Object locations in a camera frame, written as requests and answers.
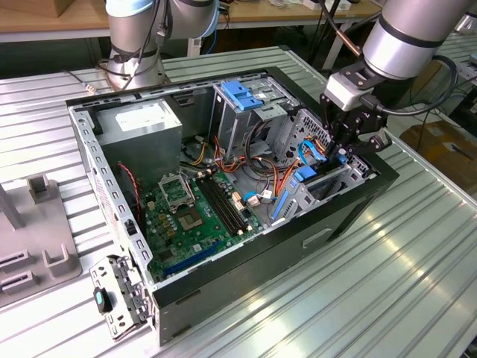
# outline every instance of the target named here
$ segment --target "pci slot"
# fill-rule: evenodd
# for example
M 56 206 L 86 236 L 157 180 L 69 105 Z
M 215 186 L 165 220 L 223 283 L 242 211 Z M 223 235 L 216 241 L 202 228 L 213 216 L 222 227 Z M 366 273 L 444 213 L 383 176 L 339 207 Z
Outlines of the pci slot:
M 198 263 L 200 260 L 205 259 L 206 257 L 212 255 L 215 253 L 215 248 L 221 244 L 220 241 L 216 242 L 214 245 L 210 246 L 209 248 L 206 248 L 202 252 L 199 252 L 198 254 L 185 259 L 184 261 L 181 261 L 180 263 L 176 263 L 175 265 L 172 265 L 169 268 L 166 268 L 164 270 L 164 275 L 167 276 L 168 274 L 175 274 L 178 271 L 181 271 L 182 269 L 185 269 L 186 267 L 192 266 L 195 263 Z
M 231 236 L 239 235 L 240 230 L 246 230 L 247 225 L 215 180 L 211 177 L 202 178 L 197 180 L 196 184 Z

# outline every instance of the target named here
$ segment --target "blue ram slot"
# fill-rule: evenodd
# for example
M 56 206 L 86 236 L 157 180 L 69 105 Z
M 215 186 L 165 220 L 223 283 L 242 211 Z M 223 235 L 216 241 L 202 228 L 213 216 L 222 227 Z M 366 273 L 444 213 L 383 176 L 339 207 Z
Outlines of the blue ram slot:
M 176 272 L 185 269 L 186 267 L 192 266 L 195 263 L 201 261 L 202 259 L 208 257 L 209 255 L 213 254 L 215 252 L 215 249 L 217 246 L 221 244 L 220 241 L 216 242 L 214 245 L 210 246 L 209 248 L 206 248 L 205 250 L 199 252 L 198 254 L 185 259 L 184 261 L 181 261 L 180 263 L 176 263 L 175 265 L 172 265 L 169 268 L 166 268 L 164 270 L 164 275 L 167 276 L 168 274 L 175 274 Z

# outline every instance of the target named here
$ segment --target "green circuit board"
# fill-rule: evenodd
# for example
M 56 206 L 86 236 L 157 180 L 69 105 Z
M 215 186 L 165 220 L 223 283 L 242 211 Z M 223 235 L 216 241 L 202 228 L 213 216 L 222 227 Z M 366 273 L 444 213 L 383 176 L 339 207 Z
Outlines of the green circuit board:
M 212 179 L 220 185 L 227 200 L 233 203 L 231 196 L 235 190 L 225 174 L 215 173 Z M 247 215 L 244 215 L 237 210 L 249 230 L 244 230 L 242 235 L 230 235 L 199 189 L 195 178 L 189 179 L 187 183 L 195 197 L 195 204 L 183 205 L 176 213 L 170 211 L 159 187 L 142 194 L 146 204 L 146 241 L 154 257 L 148 268 L 156 281 L 183 271 L 262 230 L 259 220 L 252 213 L 247 211 Z

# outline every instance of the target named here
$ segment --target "red wire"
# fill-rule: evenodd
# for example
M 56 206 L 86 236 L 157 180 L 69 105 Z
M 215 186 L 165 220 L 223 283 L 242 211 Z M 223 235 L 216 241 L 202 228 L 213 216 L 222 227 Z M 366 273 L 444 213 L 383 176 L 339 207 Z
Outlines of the red wire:
M 139 191 L 138 191 L 138 189 L 137 189 L 136 179 L 134 179 L 133 173 L 131 173 L 131 171 L 130 171 L 124 164 L 118 163 L 118 165 L 119 165 L 121 168 L 123 168 L 123 169 L 127 172 L 127 175 L 129 175 L 129 178 L 130 178 L 131 181 L 133 182 L 134 193 L 136 194 L 137 220 L 139 221 L 139 211 L 140 211 L 140 206 L 139 206 Z

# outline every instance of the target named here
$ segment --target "metal workbench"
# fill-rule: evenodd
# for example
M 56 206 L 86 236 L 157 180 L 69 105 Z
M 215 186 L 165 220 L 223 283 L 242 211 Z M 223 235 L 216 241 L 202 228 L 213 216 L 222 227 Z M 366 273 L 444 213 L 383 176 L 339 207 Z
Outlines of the metal workbench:
M 165 61 L 173 81 L 278 66 L 315 98 L 323 79 L 266 48 Z M 77 72 L 102 92 L 102 75 Z M 0 357 L 458 357 L 477 334 L 477 206 L 402 144 L 400 177 L 340 239 L 158 348 L 149 327 L 114 343 L 88 268 L 114 252 L 64 101 L 64 74 L 0 81 L 0 182 L 60 183 L 83 274 L 0 310 Z

